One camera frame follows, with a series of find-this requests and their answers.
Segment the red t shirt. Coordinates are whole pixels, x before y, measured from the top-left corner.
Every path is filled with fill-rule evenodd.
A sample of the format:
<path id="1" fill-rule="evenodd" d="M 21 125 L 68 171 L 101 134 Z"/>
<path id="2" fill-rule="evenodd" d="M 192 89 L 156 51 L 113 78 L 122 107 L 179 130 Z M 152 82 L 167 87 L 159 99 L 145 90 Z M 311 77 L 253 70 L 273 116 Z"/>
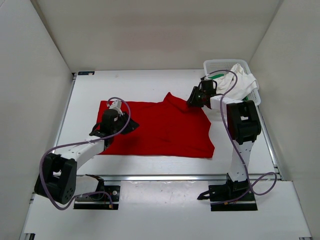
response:
<path id="1" fill-rule="evenodd" d="M 131 111 L 139 127 L 115 137 L 103 155 L 175 156 L 212 158 L 215 147 L 209 131 L 211 122 L 202 108 L 170 92 L 161 102 L 129 101 L 122 111 Z"/>

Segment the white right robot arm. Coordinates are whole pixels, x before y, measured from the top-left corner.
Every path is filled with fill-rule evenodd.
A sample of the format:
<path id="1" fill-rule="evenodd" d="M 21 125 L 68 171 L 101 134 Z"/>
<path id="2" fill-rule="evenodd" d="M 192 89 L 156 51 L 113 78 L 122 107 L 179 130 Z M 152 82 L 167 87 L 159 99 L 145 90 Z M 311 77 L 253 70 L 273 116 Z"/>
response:
<path id="1" fill-rule="evenodd" d="M 200 83 L 193 87 L 187 105 L 200 108 L 207 106 L 222 111 L 221 116 L 226 121 L 227 133 L 234 144 L 224 193 L 230 200 L 236 200 L 249 187 L 246 171 L 254 142 L 261 133 L 261 124 L 252 100 L 224 97 L 217 94 L 217 86 L 215 80 L 202 78 Z"/>

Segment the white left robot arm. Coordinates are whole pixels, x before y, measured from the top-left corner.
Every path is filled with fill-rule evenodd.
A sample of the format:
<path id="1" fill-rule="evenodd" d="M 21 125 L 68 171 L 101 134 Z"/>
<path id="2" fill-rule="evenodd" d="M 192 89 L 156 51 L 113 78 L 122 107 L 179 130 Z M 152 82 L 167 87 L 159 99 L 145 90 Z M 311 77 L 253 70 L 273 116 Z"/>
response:
<path id="1" fill-rule="evenodd" d="M 129 134 L 139 126 L 125 111 L 105 110 L 102 119 L 93 126 L 84 144 L 77 144 L 64 153 L 46 154 L 34 192 L 43 197 L 51 195 L 54 203 L 62 205 L 70 203 L 73 197 L 78 196 L 90 196 L 93 200 L 100 200 L 107 195 L 102 178 L 92 174 L 77 176 L 78 169 L 108 149 L 115 136 Z"/>

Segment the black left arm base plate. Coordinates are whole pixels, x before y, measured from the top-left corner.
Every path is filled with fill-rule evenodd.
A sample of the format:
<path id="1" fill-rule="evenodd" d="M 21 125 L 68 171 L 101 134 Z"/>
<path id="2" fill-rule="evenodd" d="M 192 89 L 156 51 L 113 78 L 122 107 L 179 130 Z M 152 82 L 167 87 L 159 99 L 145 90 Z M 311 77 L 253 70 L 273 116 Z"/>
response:
<path id="1" fill-rule="evenodd" d="M 93 194 L 89 196 L 78 196 L 73 204 L 74 210 L 118 210 L 121 194 L 121 185 L 104 184 L 104 192 L 106 194 Z"/>

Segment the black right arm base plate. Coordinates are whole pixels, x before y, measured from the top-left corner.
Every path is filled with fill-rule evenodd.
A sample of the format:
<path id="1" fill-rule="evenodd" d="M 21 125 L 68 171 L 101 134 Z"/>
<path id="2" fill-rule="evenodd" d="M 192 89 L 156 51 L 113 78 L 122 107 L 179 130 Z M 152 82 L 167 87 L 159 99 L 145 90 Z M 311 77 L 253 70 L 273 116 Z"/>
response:
<path id="1" fill-rule="evenodd" d="M 227 185 L 209 185 L 210 210 L 212 212 L 257 211 L 255 195 L 251 190 L 230 191 Z"/>

